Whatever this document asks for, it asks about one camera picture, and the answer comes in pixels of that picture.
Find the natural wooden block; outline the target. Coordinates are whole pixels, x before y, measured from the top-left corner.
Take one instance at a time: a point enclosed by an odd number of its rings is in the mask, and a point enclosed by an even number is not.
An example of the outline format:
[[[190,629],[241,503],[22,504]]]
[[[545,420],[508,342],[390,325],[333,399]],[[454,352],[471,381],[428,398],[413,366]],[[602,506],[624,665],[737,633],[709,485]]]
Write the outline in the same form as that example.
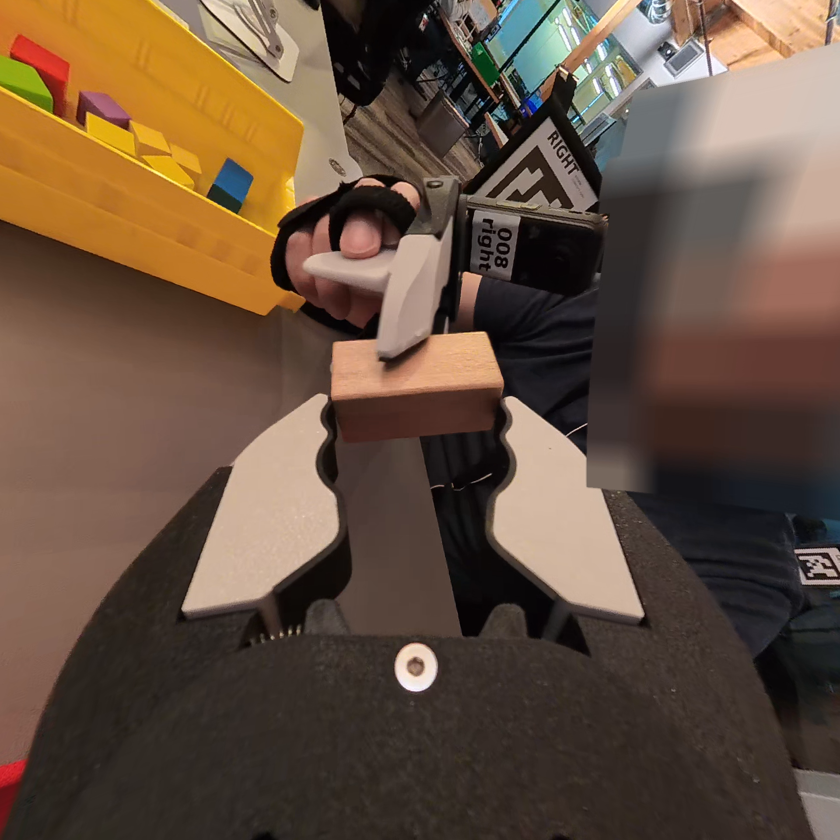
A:
[[[374,340],[332,346],[330,397],[347,444],[488,431],[503,385],[486,332],[431,335],[391,361]]]

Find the red plastic bin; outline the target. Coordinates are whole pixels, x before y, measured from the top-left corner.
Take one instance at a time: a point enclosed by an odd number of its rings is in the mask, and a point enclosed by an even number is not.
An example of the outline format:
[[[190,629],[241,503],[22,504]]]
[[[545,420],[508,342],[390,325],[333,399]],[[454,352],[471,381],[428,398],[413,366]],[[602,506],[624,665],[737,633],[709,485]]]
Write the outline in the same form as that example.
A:
[[[1,831],[4,829],[17,798],[26,764],[27,760],[22,759],[1,765]]]

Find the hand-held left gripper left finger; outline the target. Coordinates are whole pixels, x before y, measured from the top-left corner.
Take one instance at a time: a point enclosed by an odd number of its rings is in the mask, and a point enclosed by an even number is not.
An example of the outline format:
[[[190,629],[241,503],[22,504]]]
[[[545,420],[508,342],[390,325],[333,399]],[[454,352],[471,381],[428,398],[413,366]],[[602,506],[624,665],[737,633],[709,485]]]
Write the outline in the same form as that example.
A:
[[[316,394],[269,426],[230,466],[182,603],[185,618],[258,610],[303,622],[350,580],[350,539],[336,487],[336,427]]]

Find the red wooden block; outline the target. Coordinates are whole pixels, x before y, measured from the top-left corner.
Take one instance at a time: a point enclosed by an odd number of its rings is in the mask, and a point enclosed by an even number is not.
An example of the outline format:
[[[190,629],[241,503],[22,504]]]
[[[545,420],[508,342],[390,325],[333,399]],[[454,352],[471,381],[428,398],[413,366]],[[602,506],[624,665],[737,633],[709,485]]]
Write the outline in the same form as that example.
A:
[[[17,34],[8,56],[35,68],[54,99],[54,115],[67,115],[67,94],[70,83],[70,63],[52,50],[23,34]]]

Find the teal glass partition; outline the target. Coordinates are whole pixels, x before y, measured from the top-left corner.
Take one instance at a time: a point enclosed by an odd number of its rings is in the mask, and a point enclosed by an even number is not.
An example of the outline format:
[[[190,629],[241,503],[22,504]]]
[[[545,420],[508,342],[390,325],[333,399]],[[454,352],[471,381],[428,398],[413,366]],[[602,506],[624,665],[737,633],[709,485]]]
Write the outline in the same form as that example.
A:
[[[612,2],[505,2],[484,41],[488,55],[523,116],[536,112],[548,94],[547,81],[593,29]],[[568,113],[581,132],[596,121],[642,74],[615,35],[606,36],[574,70]]]

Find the purple wooden block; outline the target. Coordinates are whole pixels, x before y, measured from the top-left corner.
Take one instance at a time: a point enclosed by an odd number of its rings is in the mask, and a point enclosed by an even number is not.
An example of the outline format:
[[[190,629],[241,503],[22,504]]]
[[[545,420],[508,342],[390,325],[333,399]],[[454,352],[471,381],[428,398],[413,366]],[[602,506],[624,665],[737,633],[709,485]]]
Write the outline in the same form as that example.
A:
[[[89,90],[79,91],[76,121],[81,127],[84,128],[87,125],[89,114],[93,114],[123,130],[130,130],[130,115],[107,93]]]

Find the person's dark clothing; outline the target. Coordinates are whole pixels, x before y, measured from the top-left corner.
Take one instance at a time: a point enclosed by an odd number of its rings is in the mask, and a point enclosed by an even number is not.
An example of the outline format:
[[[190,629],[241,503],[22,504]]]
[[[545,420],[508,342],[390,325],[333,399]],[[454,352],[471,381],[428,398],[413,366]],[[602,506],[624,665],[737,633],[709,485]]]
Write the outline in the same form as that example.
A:
[[[559,297],[485,282],[474,331],[490,339],[504,395],[519,399],[584,453],[597,289]],[[492,610],[510,603],[520,605],[537,634],[548,620],[548,601],[487,541],[487,502],[507,465],[494,433],[421,443],[461,633],[478,635]],[[644,493],[629,497],[708,588],[751,657],[761,656],[802,609],[791,518]]]

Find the yellow plastic bin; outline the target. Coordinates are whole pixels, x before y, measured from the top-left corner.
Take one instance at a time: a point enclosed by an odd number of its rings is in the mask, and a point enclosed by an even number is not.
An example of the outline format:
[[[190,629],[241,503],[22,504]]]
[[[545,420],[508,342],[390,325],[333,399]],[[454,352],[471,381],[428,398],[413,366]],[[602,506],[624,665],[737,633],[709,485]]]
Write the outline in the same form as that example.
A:
[[[297,116],[155,2],[2,2],[1,24],[2,56],[23,34],[70,63],[67,119],[2,90],[4,221],[260,315],[300,308],[270,274],[296,204]],[[82,90],[193,152],[195,190],[89,136]],[[238,215],[206,198],[228,157],[254,176]]]

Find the person's right hand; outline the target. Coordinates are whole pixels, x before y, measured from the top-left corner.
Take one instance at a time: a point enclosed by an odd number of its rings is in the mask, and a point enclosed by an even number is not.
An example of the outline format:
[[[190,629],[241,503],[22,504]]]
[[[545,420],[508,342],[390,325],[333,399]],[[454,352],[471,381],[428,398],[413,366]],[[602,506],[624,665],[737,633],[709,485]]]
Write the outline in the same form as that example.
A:
[[[342,333],[362,333],[382,298],[314,275],[304,264],[321,253],[363,260],[396,247],[420,203],[415,184],[389,175],[362,177],[310,198],[278,224],[269,261],[273,281],[303,297],[301,311],[310,319]]]

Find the small black-white marker tag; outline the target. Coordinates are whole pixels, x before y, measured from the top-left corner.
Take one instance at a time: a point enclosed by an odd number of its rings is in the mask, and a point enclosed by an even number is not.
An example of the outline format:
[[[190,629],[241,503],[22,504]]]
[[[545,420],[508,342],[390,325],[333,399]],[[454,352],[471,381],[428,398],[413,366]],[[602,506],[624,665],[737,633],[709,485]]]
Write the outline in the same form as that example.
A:
[[[815,545],[797,548],[800,581],[803,586],[839,587],[839,546],[836,544]]]

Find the grey waste bin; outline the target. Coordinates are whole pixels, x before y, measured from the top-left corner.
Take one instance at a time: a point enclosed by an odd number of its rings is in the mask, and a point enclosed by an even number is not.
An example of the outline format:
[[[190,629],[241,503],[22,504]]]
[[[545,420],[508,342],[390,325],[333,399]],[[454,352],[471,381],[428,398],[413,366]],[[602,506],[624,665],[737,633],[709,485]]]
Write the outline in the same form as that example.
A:
[[[469,129],[456,105],[440,89],[416,118],[418,137],[438,158],[443,159]]]

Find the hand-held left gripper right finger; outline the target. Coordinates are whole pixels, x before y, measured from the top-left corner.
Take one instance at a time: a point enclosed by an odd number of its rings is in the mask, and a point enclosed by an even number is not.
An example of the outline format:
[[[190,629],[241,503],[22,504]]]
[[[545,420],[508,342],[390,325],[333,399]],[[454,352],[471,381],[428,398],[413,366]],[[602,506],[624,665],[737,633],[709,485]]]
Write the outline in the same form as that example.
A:
[[[645,616],[600,489],[583,453],[519,399],[501,401],[507,474],[487,503],[490,546],[578,616],[638,625]]]

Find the person's right forearm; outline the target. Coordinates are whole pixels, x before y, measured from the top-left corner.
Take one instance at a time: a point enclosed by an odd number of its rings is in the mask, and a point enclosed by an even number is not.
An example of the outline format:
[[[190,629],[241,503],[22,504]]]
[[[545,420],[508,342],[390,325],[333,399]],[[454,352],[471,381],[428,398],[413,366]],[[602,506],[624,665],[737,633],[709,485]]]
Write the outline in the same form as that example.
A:
[[[459,333],[472,332],[475,329],[476,302],[483,287],[487,286],[485,278],[473,272],[465,271],[460,276],[458,310],[454,321],[454,331]]]

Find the white metal stand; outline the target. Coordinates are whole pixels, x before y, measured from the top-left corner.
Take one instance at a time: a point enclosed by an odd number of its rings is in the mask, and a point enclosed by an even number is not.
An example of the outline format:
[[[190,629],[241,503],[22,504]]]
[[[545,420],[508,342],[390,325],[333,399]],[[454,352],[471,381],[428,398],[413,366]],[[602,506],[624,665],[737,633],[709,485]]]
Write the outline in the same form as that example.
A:
[[[293,81],[299,47],[280,25],[277,2],[200,1],[199,4],[278,79],[286,83]]]

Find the yellow wooden block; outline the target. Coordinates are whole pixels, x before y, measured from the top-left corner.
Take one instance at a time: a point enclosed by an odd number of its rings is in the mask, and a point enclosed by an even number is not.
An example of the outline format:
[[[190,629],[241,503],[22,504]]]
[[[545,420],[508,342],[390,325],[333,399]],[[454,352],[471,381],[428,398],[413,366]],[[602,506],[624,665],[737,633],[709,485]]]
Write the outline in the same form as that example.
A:
[[[129,129],[121,128],[93,112],[88,112],[85,130],[93,139],[133,159],[139,159],[136,139]]]
[[[183,169],[170,155],[147,154],[142,155],[140,159],[150,169],[161,174],[173,183],[183,186],[190,191],[195,190],[195,182],[191,175],[188,174],[187,171]]]
[[[172,148],[163,133],[140,122],[130,120],[129,131],[134,140],[138,158],[146,156],[172,156]]]

